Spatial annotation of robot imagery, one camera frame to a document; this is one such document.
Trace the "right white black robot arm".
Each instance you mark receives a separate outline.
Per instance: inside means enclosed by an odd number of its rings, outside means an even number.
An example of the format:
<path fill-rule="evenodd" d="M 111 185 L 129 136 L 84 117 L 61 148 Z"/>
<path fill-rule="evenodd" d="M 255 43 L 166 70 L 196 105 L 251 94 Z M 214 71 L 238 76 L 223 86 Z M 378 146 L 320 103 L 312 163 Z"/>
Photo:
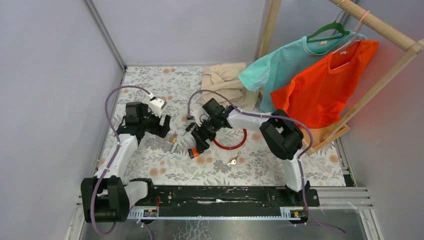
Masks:
<path fill-rule="evenodd" d="M 317 192 L 311 188 L 300 165 L 304 134 L 298 123 L 289 118 L 285 111 L 254 113 L 242 111 L 232 105 L 224 107 L 214 98 L 203 106 L 203 114 L 195 116 L 196 126 L 191 131 L 195 146 L 188 149 L 190 158 L 196 158 L 210 147 L 221 129 L 243 129 L 261 133 L 270 152 L 282 166 L 285 175 L 287 201 L 293 206 L 318 207 Z"/>

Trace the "red cable lock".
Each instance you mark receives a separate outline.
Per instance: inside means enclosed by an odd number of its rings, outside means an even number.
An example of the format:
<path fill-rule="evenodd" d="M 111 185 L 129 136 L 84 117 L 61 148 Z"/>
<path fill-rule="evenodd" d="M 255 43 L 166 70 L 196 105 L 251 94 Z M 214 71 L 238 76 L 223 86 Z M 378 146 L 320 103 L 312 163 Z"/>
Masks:
<path fill-rule="evenodd" d="M 235 150 L 240 148 L 247 141 L 246 129 L 229 129 L 225 128 L 219 131 L 213 142 L 221 149 Z"/>

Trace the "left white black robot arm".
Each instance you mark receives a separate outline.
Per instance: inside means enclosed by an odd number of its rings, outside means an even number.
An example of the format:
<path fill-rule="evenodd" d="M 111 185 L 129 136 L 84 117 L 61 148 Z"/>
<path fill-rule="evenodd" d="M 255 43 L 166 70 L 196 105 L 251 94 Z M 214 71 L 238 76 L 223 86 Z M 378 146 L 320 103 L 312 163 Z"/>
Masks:
<path fill-rule="evenodd" d="M 171 117 L 162 113 L 167 102 L 160 98 L 148 104 L 129 102 L 117 128 L 118 141 L 93 177 L 84 178 L 80 185 L 84 219 L 88 223 L 126 221 L 130 208 L 139 201 L 148 206 L 155 200 L 151 180 L 123 182 L 130 158 L 146 133 L 165 138 L 170 131 Z"/>

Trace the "silver key pair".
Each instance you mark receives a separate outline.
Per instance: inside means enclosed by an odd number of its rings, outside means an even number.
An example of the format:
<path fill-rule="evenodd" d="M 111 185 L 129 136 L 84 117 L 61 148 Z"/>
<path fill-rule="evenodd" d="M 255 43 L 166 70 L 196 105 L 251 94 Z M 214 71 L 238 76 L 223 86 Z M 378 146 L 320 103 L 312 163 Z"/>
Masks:
<path fill-rule="evenodd" d="M 229 160 L 229 162 L 227 163 L 227 165 L 229 165 L 229 166 L 236 165 L 236 164 L 237 164 L 237 160 L 238 160 L 238 158 L 239 158 L 239 155 L 237 155 L 237 156 L 235 156 L 235 157 L 231 158 L 231 159 Z"/>

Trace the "small black key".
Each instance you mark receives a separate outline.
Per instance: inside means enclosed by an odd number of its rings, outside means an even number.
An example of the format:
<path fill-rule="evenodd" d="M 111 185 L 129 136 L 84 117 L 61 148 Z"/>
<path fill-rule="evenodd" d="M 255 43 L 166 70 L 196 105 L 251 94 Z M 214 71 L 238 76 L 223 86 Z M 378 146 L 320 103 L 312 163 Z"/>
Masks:
<path fill-rule="evenodd" d="M 186 134 L 186 133 L 188 133 L 194 126 L 196 125 L 196 123 L 195 122 L 191 122 L 186 128 L 185 128 L 185 130 L 184 130 L 184 134 L 183 134 L 183 136 Z"/>

